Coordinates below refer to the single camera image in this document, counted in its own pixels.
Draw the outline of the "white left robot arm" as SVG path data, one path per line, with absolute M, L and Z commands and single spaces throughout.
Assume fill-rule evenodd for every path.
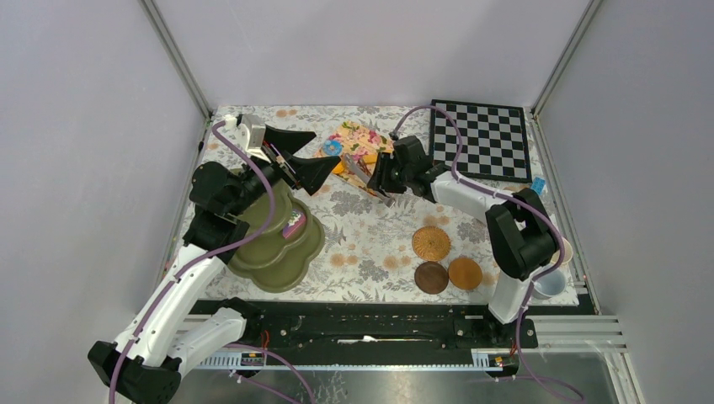
M 318 191 L 336 164 L 307 159 L 312 131 L 221 121 L 215 137 L 242 159 L 239 169 L 204 162 L 194 171 L 189 199 L 194 217 L 172 266 L 131 324 L 113 341 L 96 342 L 88 360 L 109 388 L 108 399 L 166 403 L 181 380 L 223 346 L 266 338 L 257 311 L 235 300 L 195 329 L 179 326 L 208 284 L 225 268 L 277 292 L 296 286 L 322 248 L 320 223 L 295 189 Z

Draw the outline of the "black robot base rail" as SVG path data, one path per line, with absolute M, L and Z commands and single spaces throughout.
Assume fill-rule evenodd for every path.
M 503 325 L 483 305 L 200 300 L 189 317 L 221 308 L 248 319 L 240 344 L 299 365 L 467 365 L 472 350 L 538 348 L 532 320 Z

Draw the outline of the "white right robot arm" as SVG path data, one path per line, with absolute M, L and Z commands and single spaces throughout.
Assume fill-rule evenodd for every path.
M 488 187 L 435 163 L 415 136 L 397 140 L 380 152 L 367 186 L 377 194 L 415 195 L 466 213 L 488 229 L 493 256 L 501 270 L 488 303 L 491 318 L 482 325 L 488 343 L 503 347 L 516 335 L 514 321 L 527 309 L 536 279 L 564 260 L 564 241 L 546 214 L 539 195 Z

